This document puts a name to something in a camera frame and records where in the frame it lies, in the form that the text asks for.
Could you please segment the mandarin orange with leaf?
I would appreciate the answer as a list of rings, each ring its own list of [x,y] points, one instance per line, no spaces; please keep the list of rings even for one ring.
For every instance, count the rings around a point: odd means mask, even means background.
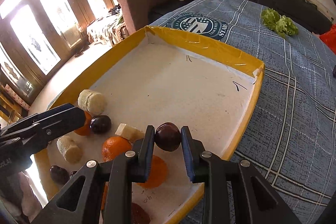
[[[166,181],[167,176],[167,164],[159,156],[153,155],[150,174],[147,181],[144,183],[137,183],[137,185],[144,189],[154,189],[162,185]]]

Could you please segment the green lettuce bunch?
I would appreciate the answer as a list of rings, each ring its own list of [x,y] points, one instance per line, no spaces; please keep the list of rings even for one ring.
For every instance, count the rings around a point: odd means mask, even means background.
[[[285,15],[280,15],[276,10],[267,8],[261,12],[262,23],[271,31],[282,38],[298,35],[298,28],[293,20]]]

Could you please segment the blue plaid tablecloth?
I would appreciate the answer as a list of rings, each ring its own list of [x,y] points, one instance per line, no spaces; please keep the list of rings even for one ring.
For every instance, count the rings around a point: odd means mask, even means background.
[[[263,24],[263,10],[247,0],[196,0],[150,26],[205,36],[265,64],[229,160],[249,161],[301,223],[317,223],[335,193],[335,54],[302,26],[282,38]]]

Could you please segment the red plastic bag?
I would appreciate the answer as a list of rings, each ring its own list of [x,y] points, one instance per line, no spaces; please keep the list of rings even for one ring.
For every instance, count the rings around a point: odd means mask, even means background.
[[[336,24],[333,24],[330,30],[321,34],[319,38],[336,54]]]

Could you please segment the small pale fruit piece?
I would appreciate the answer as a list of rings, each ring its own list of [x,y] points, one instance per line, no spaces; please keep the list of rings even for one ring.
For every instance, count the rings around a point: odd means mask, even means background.
[[[142,131],[125,123],[119,124],[118,128],[116,129],[115,135],[128,140],[130,143],[134,143],[135,141],[143,139],[145,137],[145,134]]]

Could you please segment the pale banana chunk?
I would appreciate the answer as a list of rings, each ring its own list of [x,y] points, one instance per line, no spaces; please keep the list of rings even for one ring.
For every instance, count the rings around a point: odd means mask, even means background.
[[[83,155],[81,148],[76,142],[67,135],[60,137],[56,142],[57,148],[64,158],[70,164],[78,163]]]
[[[102,93],[84,89],[77,99],[78,106],[91,114],[100,115],[106,107],[106,99]]]

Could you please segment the yellow cardboard tray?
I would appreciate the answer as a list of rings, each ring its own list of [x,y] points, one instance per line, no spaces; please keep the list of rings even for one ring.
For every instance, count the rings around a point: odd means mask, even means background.
[[[224,160],[230,159],[252,116],[261,90],[265,64],[228,44],[190,32],[145,27],[103,54],[74,79],[50,107],[77,104],[84,89],[102,93],[103,114],[112,129],[102,136],[69,136],[83,156],[69,164],[56,141],[35,154],[42,187],[50,201],[60,190],[50,167],[78,170],[88,160],[102,161],[102,144],[121,123],[145,131],[172,122],[188,126],[194,139]],[[203,196],[203,184],[187,176],[181,146],[174,152],[154,147],[168,167],[166,181],[154,189],[133,184],[132,201],[150,223],[178,223]]]

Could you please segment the small mandarin orange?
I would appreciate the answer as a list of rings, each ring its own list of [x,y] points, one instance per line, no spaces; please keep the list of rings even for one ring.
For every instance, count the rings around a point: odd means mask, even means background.
[[[105,183],[105,187],[104,187],[104,192],[103,192],[103,196],[102,196],[102,203],[101,203],[101,210],[103,211],[105,208],[105,203],[106,203],[106,197],[108,194],[108,188],[109,188],[109,182]]]

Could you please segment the patterned covered couch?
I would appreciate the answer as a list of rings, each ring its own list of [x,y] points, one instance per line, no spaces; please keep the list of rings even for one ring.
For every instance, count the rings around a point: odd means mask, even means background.
[[[98,18],[87,26],[88,41],[92,44],[110,44],[114,46],[127,38],[129,32],[123,18],[120,4],[108,11],[108,14]]]

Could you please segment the red date fruit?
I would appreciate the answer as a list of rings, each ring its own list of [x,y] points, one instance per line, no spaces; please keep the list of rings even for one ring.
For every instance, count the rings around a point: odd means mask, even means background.
[[[149,224],[150,217],[146,211],[143,210],[136,203],[131,203],[131,224]]]

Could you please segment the wooden glass door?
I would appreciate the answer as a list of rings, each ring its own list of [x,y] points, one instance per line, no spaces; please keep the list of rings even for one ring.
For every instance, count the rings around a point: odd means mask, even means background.
[[[112,0],[1,0],[1,47],[9,85],[32,103],[87,41],[87,27]]]

